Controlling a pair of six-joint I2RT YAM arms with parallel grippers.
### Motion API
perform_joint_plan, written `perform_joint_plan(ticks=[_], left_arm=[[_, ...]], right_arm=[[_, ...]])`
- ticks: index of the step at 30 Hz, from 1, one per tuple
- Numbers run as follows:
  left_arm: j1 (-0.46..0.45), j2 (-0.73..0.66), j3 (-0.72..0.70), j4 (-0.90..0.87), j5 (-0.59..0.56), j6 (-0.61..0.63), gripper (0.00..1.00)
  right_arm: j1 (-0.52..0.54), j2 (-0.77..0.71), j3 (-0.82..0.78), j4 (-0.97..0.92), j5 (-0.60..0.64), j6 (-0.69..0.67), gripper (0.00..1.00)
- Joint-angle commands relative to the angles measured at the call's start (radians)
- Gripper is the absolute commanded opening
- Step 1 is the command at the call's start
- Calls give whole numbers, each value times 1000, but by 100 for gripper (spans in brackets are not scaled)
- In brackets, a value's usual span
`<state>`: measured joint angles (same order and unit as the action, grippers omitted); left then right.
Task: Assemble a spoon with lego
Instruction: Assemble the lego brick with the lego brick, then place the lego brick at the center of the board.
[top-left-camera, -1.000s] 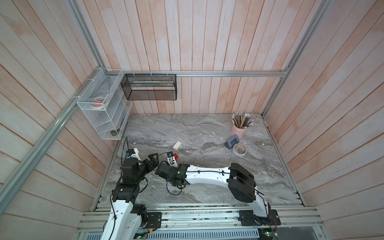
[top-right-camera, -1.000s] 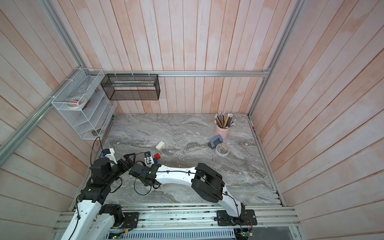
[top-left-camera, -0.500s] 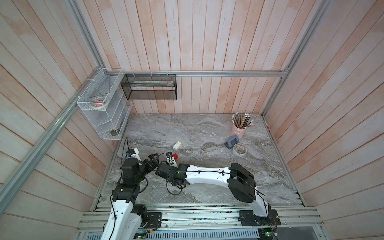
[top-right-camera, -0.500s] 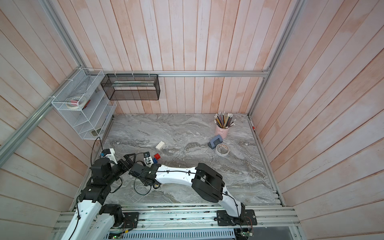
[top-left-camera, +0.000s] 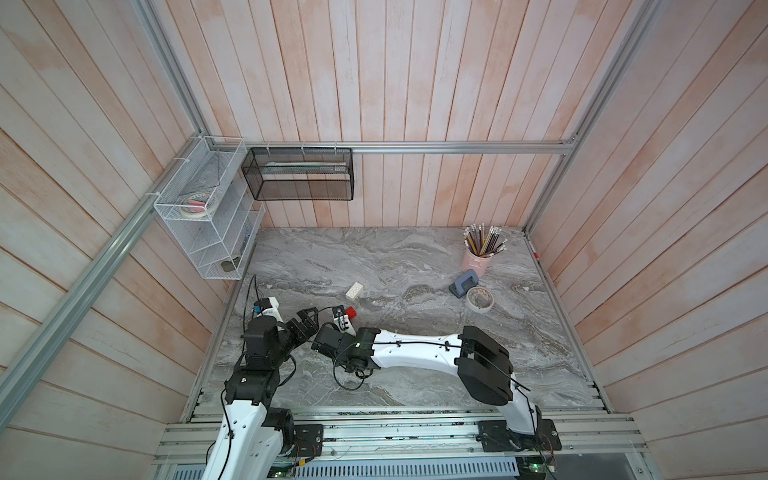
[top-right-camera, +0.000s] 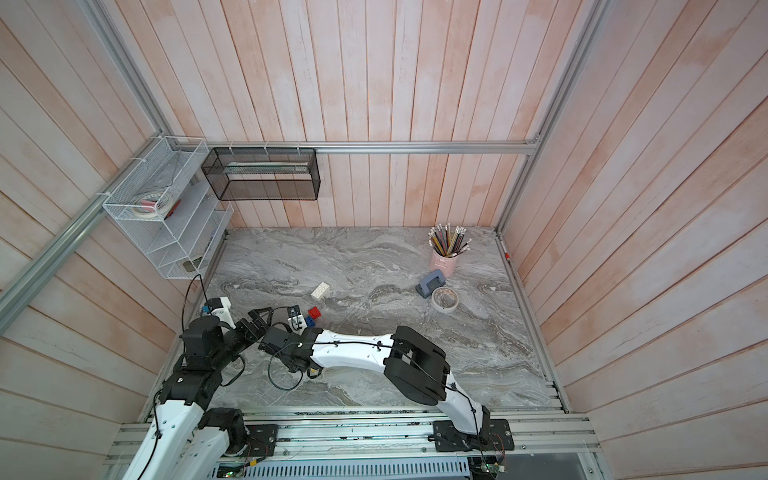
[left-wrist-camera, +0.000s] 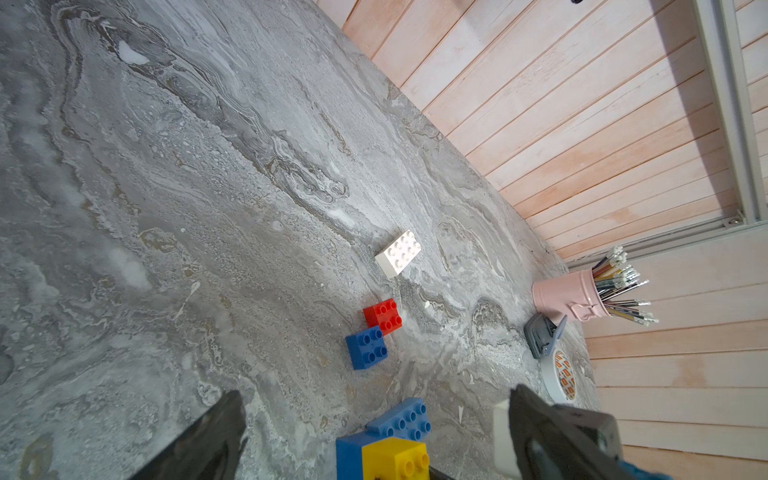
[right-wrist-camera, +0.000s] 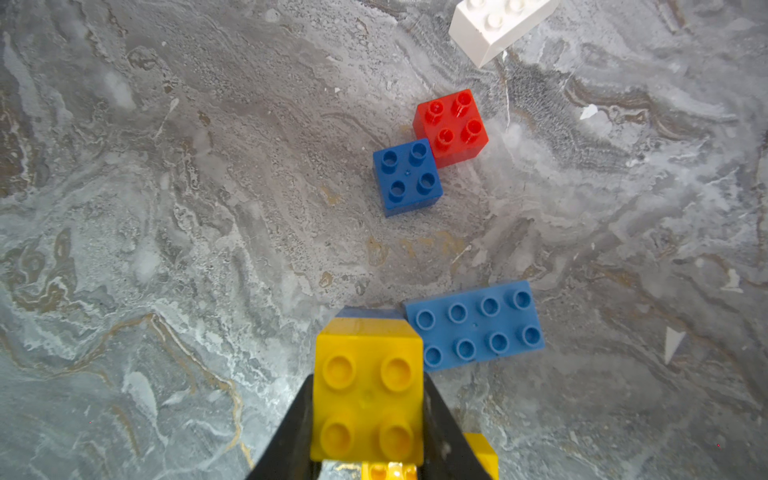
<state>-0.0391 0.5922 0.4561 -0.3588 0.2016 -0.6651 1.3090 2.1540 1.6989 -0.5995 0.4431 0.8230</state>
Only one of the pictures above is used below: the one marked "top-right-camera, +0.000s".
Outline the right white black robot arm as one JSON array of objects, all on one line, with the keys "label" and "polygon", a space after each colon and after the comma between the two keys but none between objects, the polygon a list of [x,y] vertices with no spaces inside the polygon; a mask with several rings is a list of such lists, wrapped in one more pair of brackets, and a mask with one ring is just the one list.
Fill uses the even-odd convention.
[{"label": "right white black robot arm", "polygon": [[490,411],[458,383],[446,353],[416,330],[399,326],[393,334],[355,336],[319,327],[289,333],[271,327],[259,349],[292,373],[311,375],[345,367],[384,375],[406,398],[435,406],[449,421],[443,437],[455,448],[481,449],[490,441]]}]

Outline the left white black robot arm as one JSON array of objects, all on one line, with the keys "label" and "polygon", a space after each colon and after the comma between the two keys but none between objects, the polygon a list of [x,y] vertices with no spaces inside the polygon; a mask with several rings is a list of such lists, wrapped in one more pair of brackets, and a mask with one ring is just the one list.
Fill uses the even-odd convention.
[{"label": "left white black robot arm", "polygon": [[274,454],[275,425],[252,434],[241,410],[209,405],[228,385],[223,370],[267,331],[258,311],[235,323],[201,316],[182,332],[184,351],[153,401],[153,421],[125,479],[206,479],[225,455],[249,466]]}]

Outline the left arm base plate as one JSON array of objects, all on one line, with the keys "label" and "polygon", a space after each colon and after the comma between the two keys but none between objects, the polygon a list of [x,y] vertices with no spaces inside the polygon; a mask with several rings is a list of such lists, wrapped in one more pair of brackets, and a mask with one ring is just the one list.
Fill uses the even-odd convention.
[{"label": "left arm base plate", "polygon": [[270,457],[274,455],[277,433],[277,424],[208,425],[195,434],[193,446],[224,456]]}]

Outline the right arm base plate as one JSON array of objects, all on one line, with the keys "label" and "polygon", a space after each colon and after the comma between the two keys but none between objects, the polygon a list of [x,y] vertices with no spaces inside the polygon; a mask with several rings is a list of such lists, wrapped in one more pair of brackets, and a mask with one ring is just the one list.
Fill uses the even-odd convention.
[{"label": "right arm base plate", "polygon": [[450,420],[435,421],[432,427],[433,433],[429,439],[434,442],[438,452],[469,452],[471,450],[502,452],[515,449],[507,420],[485,420],[479,434],[460,432]]}]

